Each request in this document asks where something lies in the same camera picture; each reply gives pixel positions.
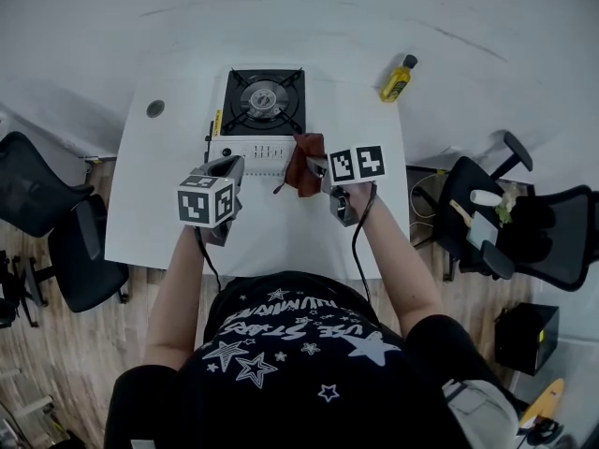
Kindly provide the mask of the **white metal frame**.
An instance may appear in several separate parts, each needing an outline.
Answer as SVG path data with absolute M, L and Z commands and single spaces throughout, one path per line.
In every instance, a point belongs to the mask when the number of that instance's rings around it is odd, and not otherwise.
M 0 369 L 0 407 L 20 420 L 51 410 L 54 398 L 22 369 Z

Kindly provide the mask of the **person's black star-print shirt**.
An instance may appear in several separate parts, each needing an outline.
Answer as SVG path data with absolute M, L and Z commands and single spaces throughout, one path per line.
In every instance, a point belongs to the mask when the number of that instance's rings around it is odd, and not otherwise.
M 454 319 L 405 337 L 331 279 L 286 271 L 231 281 L 203 345 L 178 369 L 115 383 L 105 449 L 471 449 L 450 380 L 498 378 Z

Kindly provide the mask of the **black mesh office chair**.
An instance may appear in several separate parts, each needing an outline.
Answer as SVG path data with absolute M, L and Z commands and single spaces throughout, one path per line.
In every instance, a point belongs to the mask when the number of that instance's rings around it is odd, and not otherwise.
M 103 198 L 92 185 L 64 183 L 20 132 L 0 140 L 0 220 L 48 242 L 48 267 L 37 269 L 33 257 L 22 263 L 22 300 L 46 306 L 40 284 L 54 278 L 75 313 L 114 295 L 128 301 L 123 293 L 128 266 L 105 258 L 108 211 Z
M 589 266 L 599 262 L 599 191 L 587 185 L 539 196 L 519 196 L 511 211 L 512 223 L 500 227 L 495 207 L 471 202 L 472 190 L 502 196 L 499 184 L 517 165 L 533 168 L 533 159 L 520 141 L 504 132 L 510 156 L 492 173 L 462 156 L 449 170 L 439 197 L 431 202 L 432 239 L 449 255 L 449 268 L 510 279 L 520 273 L 548 282 L 567 292 L 578 290 Z M 477 250 L 467 239 L 471 217 L 478 211 L 499 230 L 494 245 Z

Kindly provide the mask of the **person's grey trousers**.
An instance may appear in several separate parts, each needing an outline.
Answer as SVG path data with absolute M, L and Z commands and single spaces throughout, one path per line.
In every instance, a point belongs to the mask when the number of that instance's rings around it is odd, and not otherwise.
M 450 380 L 443 392 L 471 449 L 514 449 L 517 412 L 498 387 L 482 380 Z

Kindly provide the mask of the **person's right forearm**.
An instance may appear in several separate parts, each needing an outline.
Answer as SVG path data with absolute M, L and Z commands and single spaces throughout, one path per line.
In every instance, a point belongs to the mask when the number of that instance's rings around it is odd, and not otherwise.
M 406 338 L 420 321 L 444 312 L 442 299 L 428 267 L 384 201 L 370 198 L 372 187 L 367 182 L 351 184 L 346 191 L 357 214 L 368 214 L 362 228 Z

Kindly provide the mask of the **white cylinder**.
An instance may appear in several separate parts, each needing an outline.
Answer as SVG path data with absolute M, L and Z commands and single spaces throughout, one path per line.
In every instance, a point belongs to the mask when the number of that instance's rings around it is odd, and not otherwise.
M 502 203 L 503 197 L 485 190 L 472 190 L 470 200 L 478 206 L 494 208 Z

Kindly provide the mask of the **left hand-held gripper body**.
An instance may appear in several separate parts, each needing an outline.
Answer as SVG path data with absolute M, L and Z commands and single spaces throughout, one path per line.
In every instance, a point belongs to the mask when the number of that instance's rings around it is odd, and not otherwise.
M 233 178 L 190 174 L 177 187 L 179 221 L 204 231 L 205 241 L 225 246 L 242 205 Z

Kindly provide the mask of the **yellow oil bottle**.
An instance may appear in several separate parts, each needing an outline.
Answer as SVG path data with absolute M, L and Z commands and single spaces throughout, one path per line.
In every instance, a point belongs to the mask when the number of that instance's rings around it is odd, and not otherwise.
M 418 60 L 412 54 L 407 54 L 402 64 L 395 67 L 382 86 L 379 97 L 384 103 L 395 102 L 411 80 L 411 72 Z

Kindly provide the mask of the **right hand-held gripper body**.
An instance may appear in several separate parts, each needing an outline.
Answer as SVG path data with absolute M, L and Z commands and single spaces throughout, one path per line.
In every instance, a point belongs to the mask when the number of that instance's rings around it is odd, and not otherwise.
M 332 215 L 343 225 L 357 225 L 361 220 L 350 206 L 350 194 L 345 187 L 369 183 L 369 200 L 377 194 L 377 181 L 386 176 L 386 164 L 380 145 L 357 146 L 327 155 L 322 170 L 321 190 L 329 196 Z

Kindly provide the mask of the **person's left forearm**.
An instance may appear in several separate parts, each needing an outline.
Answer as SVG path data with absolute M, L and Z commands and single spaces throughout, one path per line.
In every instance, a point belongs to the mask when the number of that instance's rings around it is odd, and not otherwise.
M 183 229 L 148 318 L 142 362 L 180 369 L 195 350 L 204 256 L 195 230 Z

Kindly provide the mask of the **white portable gas stove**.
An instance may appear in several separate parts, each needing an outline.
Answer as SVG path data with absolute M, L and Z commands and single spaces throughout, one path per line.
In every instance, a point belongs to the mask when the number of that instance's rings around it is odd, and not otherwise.
M 241 156 L 245 175 L 282 177 L 306 128 L 303 68 L 231 67 L 219 81 L 206 159 Z

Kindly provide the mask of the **yellow tool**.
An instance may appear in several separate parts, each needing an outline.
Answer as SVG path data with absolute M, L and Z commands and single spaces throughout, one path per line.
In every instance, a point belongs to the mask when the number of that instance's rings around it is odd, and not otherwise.
M 552 419 L 563 391 L 564 379 L 560 378 L 552 382 L 534 402 L 526 403 L 519 419 L 519 428 L 528 429 L 546 419 Z

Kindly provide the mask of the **black scissors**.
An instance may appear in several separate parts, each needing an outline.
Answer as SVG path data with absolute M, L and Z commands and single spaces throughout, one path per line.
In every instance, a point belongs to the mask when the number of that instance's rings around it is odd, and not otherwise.
M 549 445 L 563 433 L 563 425 L 545 418 L 535 424 L 528 432 L 525 441 L 531 446 Z

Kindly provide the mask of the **pale green plant sprig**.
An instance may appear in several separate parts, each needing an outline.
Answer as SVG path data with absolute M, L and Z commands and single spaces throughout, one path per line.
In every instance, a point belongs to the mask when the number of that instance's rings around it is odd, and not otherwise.
M 512 223 L 511 211 L 516 206 L 516 200 L 519 197 L 517 188 L 510 188 L 504 191 L 501 202 L 495 207 L 495 213 L 499 218 L 500 227 Z

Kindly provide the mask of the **reddish-brown cloth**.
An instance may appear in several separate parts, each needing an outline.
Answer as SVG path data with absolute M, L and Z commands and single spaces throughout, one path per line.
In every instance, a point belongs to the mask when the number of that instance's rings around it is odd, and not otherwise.
M 286 166 L 284 181 L 273 190 L 277 195 L 285 185 L 295 188 L 298 197 L 311 197 L 320 192 L 320 179 L 308 168 L 308 159 L 325 158 L 322 134 L 294 135 L 296 146 Z

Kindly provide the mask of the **black box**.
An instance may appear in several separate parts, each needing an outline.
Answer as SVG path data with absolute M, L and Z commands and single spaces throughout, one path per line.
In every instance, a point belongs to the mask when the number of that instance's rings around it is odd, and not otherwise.
M 557 348 L 559 324 L 557 306 L 520 302 L 502 310 L 495 320 L 495 361 L 534 376 Z

